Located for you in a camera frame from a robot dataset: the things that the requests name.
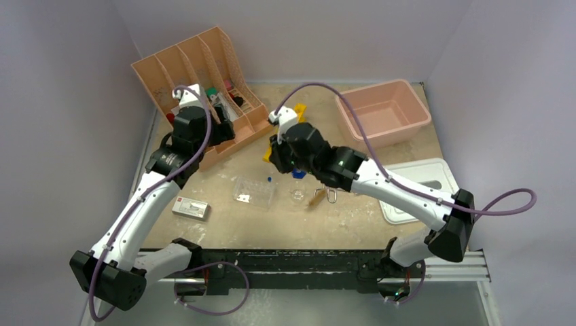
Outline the clear well plate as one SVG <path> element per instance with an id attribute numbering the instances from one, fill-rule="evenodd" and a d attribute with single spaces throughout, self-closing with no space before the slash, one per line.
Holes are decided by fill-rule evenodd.
<path id="1" fill-rule="evenodd" d="M 274 199 L 275 186 L 271 182 L 239 177 L 234 187 L 232 198 L 263 209 L 270 208 Z"/>

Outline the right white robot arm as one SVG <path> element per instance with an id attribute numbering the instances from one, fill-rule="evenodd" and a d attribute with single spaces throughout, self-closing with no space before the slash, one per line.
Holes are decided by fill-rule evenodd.
<path id="1" fill-rule="evenodd" d="M 428 257 L 463 261 L 473 227 L 470 192 L 445 193 L 389 172 L 364 153 L 331 146 L 309 123 L 271 136 L 270 146 L 269 160 L 280 173 L 302 170 L 327 187 L 375 198 L 424 223 L 421 231 L 390 240 L 381 259 L 389 276 Z"/>

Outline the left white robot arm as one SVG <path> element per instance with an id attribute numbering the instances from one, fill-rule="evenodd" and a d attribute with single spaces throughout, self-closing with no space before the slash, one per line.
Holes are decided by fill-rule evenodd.
<path id="1" fill-rule="evenodd" d="M 99 315 L 98 303 L 127 311 L 148 284 L 177 271 L 187 278 L 202 271 L 202 259 L 187 240 L 176 240 L 148 258 L 140 259 L 138 253 L 161 212 L 199 169 L 205 149 L 234 139 L 235 132 L 221 106 L 211 113 L 200 105 L 184 105 L 172 125 L 120 216 L 88 252 L 76 251 L 70 259 L 95 321 L 111 313 Z"/>

